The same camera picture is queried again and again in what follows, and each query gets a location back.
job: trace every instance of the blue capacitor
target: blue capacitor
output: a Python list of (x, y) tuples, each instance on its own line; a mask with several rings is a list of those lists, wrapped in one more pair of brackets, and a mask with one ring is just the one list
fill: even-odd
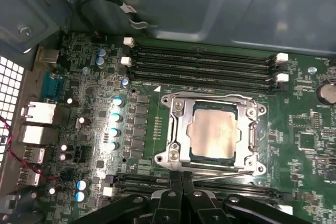
[(96, 64), (100, 69), (103, 69), (104, 67), (106, 67), (106, 62), (105, 62), (104, 58), (102, 58), (102, 57), (98, 57), (96, 59)]
[(99, 57), (102, 57), (104, 59), (107, 58), (107, 54), (106, 54), (106, 50), (105, 49), (102, 49), (102, 48), (99, 48), (98, 51), (97, 51), (97, 55)]

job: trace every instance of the gray metal panel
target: gray metal panel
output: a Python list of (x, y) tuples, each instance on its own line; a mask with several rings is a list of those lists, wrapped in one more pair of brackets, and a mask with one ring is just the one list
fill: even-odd
[[(24, 67), (31, 65), (24, 51), (70, 22), (71, 9), (66, 1), (0, 0), (0, 4), (0, 54)], [(20, 33), (25, 27), (31, 31), (29, 36)]]
[[(154, 26), (150, 31), (156, 38), (303, 54), (336, 53), (333, 39), (336, 33), (336, 0), (123, 1), (132, 5), (144, 20)], [(38, 4), (40, 9), (36, 9), (36, 2), (25, 0), (22, 7), (18, 4), (10, 7), (18, 10), (28, 8), (27, 17), (36, 17), (31, 23), (35, 25), (36, 22), (37, 29), (43, 30), (46, 26), (46, 31), (50, 32), (55, 30), (55, 24), (62, 27), (65, 20), (60, 19), (67, 13), (63, 5), (65, 0), (56, 1), (58, 6), (52, 12), (46, 6), (42, 8), (41, 3)], [(136, 33), (129, 26), (123, 11), (111, 3), (95, 1), (86, 4), (83, 10), (94, 25), (105, 33)], [(77, 15), (72, 21), (71, 30), (87, 31)], [(46, 31), (34, 37), (29, 45), (45, 38)]]

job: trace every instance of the capacitor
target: capacitor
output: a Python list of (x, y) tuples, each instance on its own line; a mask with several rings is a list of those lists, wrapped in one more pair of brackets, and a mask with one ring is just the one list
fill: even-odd
[(107, 54), (106, 54), (106, 50), (103, 48), (99, 48), (97, 51), (97, 55), (101, 58), (106, 59), (107, 58)]
[(115, 151), (119, 148), (119, 144), (117, 142), (109, 142), (108, 143), (108, 149), (110, 151)]
[(316, 89), (316, 97), (323, 104), (336, 104), (336, 83), (331, 80), (321, 83)]
[(63, 185), (57, 184), (56, 186), (51, 187), (49, 189), (49, 194), (50, 195), (55, 195), (55, 194), (59, 193), (60, 191), (62, 191), (63, 189), (64, 189)]
[(79, 101), (73, 99), (73, 98), (68, 98), (67, 99), (67, 104), (70, 106), (70, 107), (78, 107), (79, 106)]
[(111, 128), (110, 129), (110, 132), (109, 132), (109, 135), (110, 136), (120, 136), (120, 130), (116, 129), (116, 128)]
[(127, 88), (130, 85), (130, 80), (127, 77), (125, 77), (124, 79), (121, 80), (121, 85), (124, 88)]
[(89, 125), (92, 123), (92, 120), (90, 118), (82, 116), (78, 119), (78, 122), (82, 125)]
[(30, 192), (30, 198), (31, 199), (38, 199), (41, 198), (43, 196), (45, 196), (46, 192), (42, 189), (38, 189), (38, 190), (33, 190)]
[(82, 73), (87, 76), (91, 72), (91, 69), (89, 67), (83, 67)]
[(68, 160), (71, 160), (71, 159), (73, 159), (72, 153), (61, 153), (59, 155), (59, 160), (60, 161), (68, 161)]
[(61, 146), (61, 150), (62, 150), (63, 152), (72, 152), (74, 149), (75, 149), (75, 148), (74, 148), (74, 146), (73, 146), (72, 144), (63, 144), (63, 145)]
[(97, 64), (98, 68), (100, 68), (100, 69), (103, 69), (104, 67), (106, 67), (106, 62), (105, 62), (104, 58), (102, 58), (102, 57), (98, 57), (96, 59), (96, 64)]
[(75, 194), (75, 201), (82, 202), (87, 196), (88, 196), (88, 193), (86, 191), (78, 191)]
[(122, 121), (122, 116), (118, 113), (112, 113), (110, 116), (110, 120), (113, 123), (119, 123)]
[(76, 188), (80, 191), (85, 190), (89, 186), (89, 182), (86, 179), (80, 180), (76, 183)]
[(122, 101), (121, 97), (113, 98), (112, 103), (113, 103), (113, 105), (118, 106), (118, 107), (123, 106), (123, 101)]

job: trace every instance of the cable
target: cable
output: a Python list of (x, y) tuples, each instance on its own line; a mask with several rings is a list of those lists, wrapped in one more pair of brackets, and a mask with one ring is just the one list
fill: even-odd
[[(100, 31), (98, 31), (97, 29), (95, 29), (94, 25), (92, 24), (92, 22), (84, 15), (83, 11), (82, 11), (82, 7), (84, 4), (88, 3), (88, 2), (91, 2), (91, 1), (95, 1), (95, 0), (80, 0), (78, 1), (77, 5), (76, 5), (76, 11), (78, 13), (78, 16), (80, 18), (80, 20), (90, 29), (94, 32), (94, 34), (97, 36), (97, 37), (102, 37), (102, 33)], [(123, 6), (124, 5), (124, 2), (121, 1), (121, 0), (104, 0), (104, 1), (107, 1), (107, 2), (111, 2), (111, 3), (114, 3), (116, 5), (118, 5), (119, 7)], [(130, 19), (133, 21), (133, 22), (140, 22), (140, 19), (137, 15), (136, 12), (129, 12), (129, 13), (126, 13), (128, 16), (130, 16)]]
[(0, 116), (0, 121), (2, 121), (5, 124), (5, 128), (8, 130), (8, 141), (7, 141), (6, 151), (8, 151), (8, 153), (10, 154), (10, 156), (13, 157), (13, 158), (15, 158), (20, 163), (22, 163), (26, 168), (31, 169), (34, 173), (39, 174), (41, 178), (45, 178), (47, 180), (52, 180), (52, 181), (58, 182), (59, 178), (44, 175), (40, 170), (38, 170), (38, 169), (30, 166), (23, 158), (18, 157), (12, 151), (12, 140), (13, 140), (12, 128), (7, 123), (6, 119), (4, 119), (2, 116)]

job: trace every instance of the black capacitor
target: black capacitor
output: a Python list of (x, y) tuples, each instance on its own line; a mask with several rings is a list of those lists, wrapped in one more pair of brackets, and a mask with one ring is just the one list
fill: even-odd
[(62, 184), (57, 184), (54, 187), (50, 187), (49, 189), (49, 194), (50, 195), (56, 195), (58, 194), (60, 191), (63, 191), (64, 186)]
[(75, 147), (72, 144), (63, 144), (61, 145), (61, 151), (63, 152), (72, 152)]
[(81, 124), (81, 125), (89, 125), (91, 124), (92, 120), (90, 118), (87, 118), (85, 116), (82, 116), (78, 119), (78, 122)]
[(68, 160), (71, 160), (73, 159), (73, 154), (72, 153), (61, 153), (59, 155), (59, 160), (60, 161), (68, 161)]
[(75, 100), (74, 98), (68, 98), (67, 99), (67, 104), (70, 107), (78, 107), (79, 106), (79, 101)]

